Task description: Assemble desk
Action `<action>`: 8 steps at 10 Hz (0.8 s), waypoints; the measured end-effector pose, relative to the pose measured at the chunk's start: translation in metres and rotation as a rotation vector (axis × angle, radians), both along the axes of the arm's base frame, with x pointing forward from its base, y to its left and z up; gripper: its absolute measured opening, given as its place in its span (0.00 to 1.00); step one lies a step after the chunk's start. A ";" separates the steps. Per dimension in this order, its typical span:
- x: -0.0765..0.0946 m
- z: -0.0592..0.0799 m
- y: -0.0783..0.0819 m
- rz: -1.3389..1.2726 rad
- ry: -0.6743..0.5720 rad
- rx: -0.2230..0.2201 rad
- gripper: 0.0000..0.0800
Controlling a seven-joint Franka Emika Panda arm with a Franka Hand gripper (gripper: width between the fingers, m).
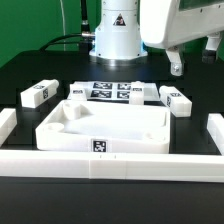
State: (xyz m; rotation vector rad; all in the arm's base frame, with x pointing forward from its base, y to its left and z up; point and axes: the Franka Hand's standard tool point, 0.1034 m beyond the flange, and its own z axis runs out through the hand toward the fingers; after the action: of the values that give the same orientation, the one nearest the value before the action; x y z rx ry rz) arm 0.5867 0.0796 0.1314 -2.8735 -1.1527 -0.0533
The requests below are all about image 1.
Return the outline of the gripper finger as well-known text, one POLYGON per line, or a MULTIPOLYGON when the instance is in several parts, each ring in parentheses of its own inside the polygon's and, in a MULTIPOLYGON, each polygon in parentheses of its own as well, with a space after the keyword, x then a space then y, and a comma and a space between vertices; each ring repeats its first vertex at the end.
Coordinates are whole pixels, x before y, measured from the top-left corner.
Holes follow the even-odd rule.
POLYGON ((213 64, 218 58, 218 49, 222 42, 222 33, 215 32, 207 36, 207 43, 202 52, 202 62, 213 64))
POLYGON ((170 72, 173 76, 181 76, 184 70, 184 62, 181 50, 178 46, 170 47, 166 50, 166 54, 170 61, 170 72))

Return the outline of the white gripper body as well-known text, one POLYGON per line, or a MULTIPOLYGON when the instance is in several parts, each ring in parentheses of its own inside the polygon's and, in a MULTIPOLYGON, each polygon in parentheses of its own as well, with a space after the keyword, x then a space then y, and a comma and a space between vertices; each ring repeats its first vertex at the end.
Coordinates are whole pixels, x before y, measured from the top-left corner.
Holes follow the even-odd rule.
POLYGON ((140 34, 146 46, 167 49, 224 31, 224 1, 185 10, 180 0, 141 0, 140 34))

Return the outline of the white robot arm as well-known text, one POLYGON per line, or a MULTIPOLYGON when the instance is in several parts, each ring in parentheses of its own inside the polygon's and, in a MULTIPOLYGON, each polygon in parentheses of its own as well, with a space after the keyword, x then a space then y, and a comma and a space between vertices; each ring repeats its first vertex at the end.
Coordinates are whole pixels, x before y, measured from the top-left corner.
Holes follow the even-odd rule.
POLYGON ((127 65, 147 57, 144 46, 163 49, 170 71, 184 71, 181 45, 205 37, 203 61, 212 63, 224 37, 224 0, 101 0, 94 62, 127 65))

